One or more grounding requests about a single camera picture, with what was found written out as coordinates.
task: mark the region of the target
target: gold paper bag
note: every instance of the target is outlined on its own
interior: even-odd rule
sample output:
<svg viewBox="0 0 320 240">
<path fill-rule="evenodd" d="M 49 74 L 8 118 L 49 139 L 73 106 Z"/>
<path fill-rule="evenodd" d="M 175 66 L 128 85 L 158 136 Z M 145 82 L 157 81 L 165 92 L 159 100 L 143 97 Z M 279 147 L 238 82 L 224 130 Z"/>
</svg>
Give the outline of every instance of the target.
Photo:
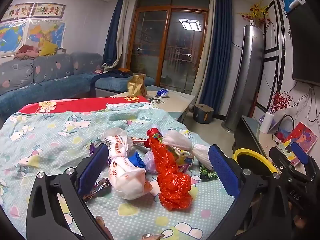
<svg viewBox="0 0 320 240">
<path fill-rule="evenodd" d="M 146 74 L 134 73 L 132 79 L 128 82 L 128 96 L 136 97 L 143 96 L 146 97 L 147 89 L 144 84 L 144 79 Z"/>
</svg>

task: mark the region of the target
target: pile of clothes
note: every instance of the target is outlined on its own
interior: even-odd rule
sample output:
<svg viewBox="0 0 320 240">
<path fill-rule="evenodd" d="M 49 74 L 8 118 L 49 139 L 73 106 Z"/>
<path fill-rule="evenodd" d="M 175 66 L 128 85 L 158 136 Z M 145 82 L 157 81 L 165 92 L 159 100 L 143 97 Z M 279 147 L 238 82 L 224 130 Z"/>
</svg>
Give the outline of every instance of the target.
<svg viewBox="0 0 320 240">
<path fill-rule="evenodd" d="M 23 45 L 19 51 L 16 53 L 14 58 L 19 60 L 27 60 L 32 59 L 34 60 L 36 57 L 39 56 L 39 48 L 29 45 Z"/>
</svg>

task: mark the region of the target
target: red plastic bag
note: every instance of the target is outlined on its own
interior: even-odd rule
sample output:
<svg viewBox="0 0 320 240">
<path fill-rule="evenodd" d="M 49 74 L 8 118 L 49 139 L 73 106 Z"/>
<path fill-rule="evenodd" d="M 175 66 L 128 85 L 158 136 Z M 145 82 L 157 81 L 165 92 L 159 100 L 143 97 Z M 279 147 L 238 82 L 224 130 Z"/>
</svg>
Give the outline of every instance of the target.
<svg viewBox="0 0 320 240">
<path fill-rule="evenodd" d="M 164 144 L 154 138 L 150 138 L 149 144 L 159 173 L 157 181 L 161 191 L 161 204 L 169 211 L 188 208 L 192 202 L 189 194 L 191 177 L 179 171 L 173 154 Z"/>
</svg>

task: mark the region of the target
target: hello kitty bedsheet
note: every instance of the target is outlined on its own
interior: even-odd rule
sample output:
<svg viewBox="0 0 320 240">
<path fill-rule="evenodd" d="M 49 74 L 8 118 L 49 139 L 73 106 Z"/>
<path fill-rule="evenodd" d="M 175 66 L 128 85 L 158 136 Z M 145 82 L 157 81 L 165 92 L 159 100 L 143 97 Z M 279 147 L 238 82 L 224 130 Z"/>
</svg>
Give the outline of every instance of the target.
<svg viewBox="0 0 320 240">
<path fill-rule="evenodd" d="M 60 174 L 76 167 L 89 155 L 89 145 L 101 142 L 106 129 L 118 126 L 129 136 L 146 138 L 156 124 L 162 130 L 177 130 L 193 143 L 207 145 L 201 138 L 151 103 L 127 103 L 106 106 L 92 113 L 16 113 L 0 130 L 0 205 L 17 230 L 26 237 L 29 196 L 38 172 Z M 134 146 L 144 158 L 147 148 Z M 192 178 L 191 208 L 167 211 L 159 202 L 156 176 L 148 174 L 153 190 L 135 200 L 124 200 L 114 190 L 90 200 L 93 216 L 100 215 L 114 240 L 137 240 L 145 233 L 165 234 L 166 239 L 206 239 L 216 228 L 233 202 L 219 180 L 200 181 L 197 165 L 188 174 Z M 100 179 L 108 176 L 108 168 Z M 77 229 L 63 195 L 58 195 L 70 228 Z"/>
</svg>

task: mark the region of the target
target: wooden door frame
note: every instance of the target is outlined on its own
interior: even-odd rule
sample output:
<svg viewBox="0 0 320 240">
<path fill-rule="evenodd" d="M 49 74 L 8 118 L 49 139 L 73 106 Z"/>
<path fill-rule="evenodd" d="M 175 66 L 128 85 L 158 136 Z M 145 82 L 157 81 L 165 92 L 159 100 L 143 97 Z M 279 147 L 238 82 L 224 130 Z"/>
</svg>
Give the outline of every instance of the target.
<svg viewBox="0 0 320 240">
<path fill-rule="evenodd" d="M 151 11 L 167 11 L 167 18 L 166 18 L 166 21 L 165 21 L 164 33 L 163 33 L 161 45 L 160 45 L 160 48 L 159 48 L 159 51 L 160 51 L 160 53 L 159 53 L 159 63 L 158 63 L 158 69 L 157 69 L 157 74 L 156 74 L 156 80 L 155 80 L 157 86 L 160 86 L 160 82 L 161 82 L 161 73 L 162 73 L 162 68 L 163 68 L 165 46 L 166 46 L 166 43 L 167 43 L 168 31 L 169 31 L 169 25 L 170 25 L 170 18 L 171 18 L 172 11 L 193 12 L 193 13 L 200 13 L 200 14 L 204 15 L 204 30 L 203 30 L 203 35 L 202 35 L 201 47 L 200 47 L 199 55 L 198 55 L 198 59 L 197 59 L 197 66 L 196 66 L 196 73 L 197 73 L 198 72 L 198 68 L 199 68 L 199 64 L 200 64 L 201 55 L 202 55 L 202 52 L 203 52 L 206 32 L 207 32 L 208 9 L 192 8 L 190 6 L 177 6 L 177 5 L 150 6 L 150 7 L 140 7 L 140 8 L 136 9 L 134 20 L 133 20 L 133 25 L 132 25 L 132 29 L 131 29 L 131 34 L 130 34 L 130 41 L 129 41 L 129 47 L 128 47 L 128 54 L 127 54 L 128 56 L 127 56 L 126 68 L 130 69 L 130 65 L 131 65 L 132 51 L 133 51 L 133 45 L 134 45 L 134 38 L 135 38 L 136 31 L 137 31 L 139 13 L 140 12 L 151 12 Z"/>
</svg>

